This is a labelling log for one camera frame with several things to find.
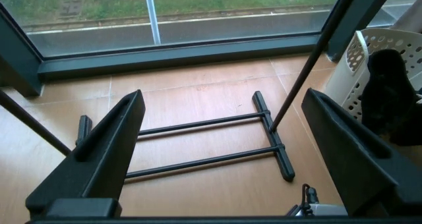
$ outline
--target white plastic basket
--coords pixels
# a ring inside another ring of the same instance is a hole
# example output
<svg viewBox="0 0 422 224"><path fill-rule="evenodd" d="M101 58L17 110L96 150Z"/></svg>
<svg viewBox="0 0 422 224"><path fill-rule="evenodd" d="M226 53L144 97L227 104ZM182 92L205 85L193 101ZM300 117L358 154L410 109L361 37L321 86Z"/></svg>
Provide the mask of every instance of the white plastic basket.
<svg viewBox="0 0 422 224"><path fill-rule="evenodd" d="M368 58L380 49L399 51L413 88L422 88L421 34L380 28L356 31L324 93L359 121L362 118L360 96L369 81Z"/></svg>

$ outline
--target white vertical pole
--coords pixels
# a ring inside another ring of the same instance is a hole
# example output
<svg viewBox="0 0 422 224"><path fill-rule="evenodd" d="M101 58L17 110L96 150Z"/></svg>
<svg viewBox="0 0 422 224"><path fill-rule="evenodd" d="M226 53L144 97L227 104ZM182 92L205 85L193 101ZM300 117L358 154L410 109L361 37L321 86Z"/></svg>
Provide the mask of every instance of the white vertical pole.
<svg viewBox="0 0 422 224"><path fill-rule="evenodd" d="M154 0L146 0L146 6L148 7L148 14L150 15L152 37L154 38L154 44L160 45L160 31L158 30L158 21L156 15L156 7Z"/></svg>

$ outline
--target basket hole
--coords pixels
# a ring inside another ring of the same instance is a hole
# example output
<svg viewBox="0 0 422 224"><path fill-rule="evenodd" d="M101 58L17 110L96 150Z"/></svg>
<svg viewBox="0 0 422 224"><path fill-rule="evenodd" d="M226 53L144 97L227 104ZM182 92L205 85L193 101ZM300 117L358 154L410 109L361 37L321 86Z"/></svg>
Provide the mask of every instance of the basket hole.
<svg viewBox="0 0 422 224"><path fill-rule="evenodd" d="M403 40L399 40L396 42L396 46L401 46L403 44Z"/></svg>

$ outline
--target diagonal black pole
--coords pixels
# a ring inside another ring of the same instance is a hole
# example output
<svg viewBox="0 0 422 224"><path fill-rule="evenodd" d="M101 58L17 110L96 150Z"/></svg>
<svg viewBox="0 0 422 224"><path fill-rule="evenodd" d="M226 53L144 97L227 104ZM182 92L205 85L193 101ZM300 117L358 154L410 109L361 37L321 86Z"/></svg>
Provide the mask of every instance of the diagonal black pole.
<svg viewBox="0 0 422 224"><path fill-rule="evenodd" d="M50 143L55 149L59 150L63 155L67 156L71 150L66 147L58 138L56 138L50 131L26 112L20 105L11 99L5 92L0 90L0 105L3 106L8 112L18 118L26 126L30 127L34 132L40 135L45 141Z"/></svg>
<svg viewBox="0 0 422 224"><path fill-rule="evenodd" d="M353 0L339 0L338 4L332 10L332 14L327 20L327 24L325 29L321 33L321 37L319 38L316 47L312 51L311 55L309 56L308 60L305 63L299 77L293 88L291 89L290 93L287 95L286 100L284 101L280 112L278 112L276 119L272 123L270 130L275 132L277 130L277 126L279 125L280 121L283 119L285 113L289 109L291 103L295 99L297 93L301 89L303 83L305 82L306 78L308 77L309 73L311 73L312 68L314 67L315 63L317 62L318 58L320 57L322 51L327 46L328 41L332 37L334 31L340 24L340 21L343 19L344 15L346 14L347 10L349 9Z"/></svg>

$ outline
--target green grass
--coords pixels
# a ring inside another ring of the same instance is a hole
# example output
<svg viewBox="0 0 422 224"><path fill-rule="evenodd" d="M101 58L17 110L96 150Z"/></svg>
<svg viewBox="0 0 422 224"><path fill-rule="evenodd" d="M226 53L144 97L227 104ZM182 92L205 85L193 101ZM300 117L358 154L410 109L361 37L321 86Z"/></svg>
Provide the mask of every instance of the green grass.
<svg viewBox="0 0 422 224"><path fill-rule="evenodd" d="M1 0L20 24L63 22L58 11L66 0ZM148 16L145 0L80 0L82 12L68 21ZM283 7L333 5L337 0L154 0L157 15Z"/></svg>

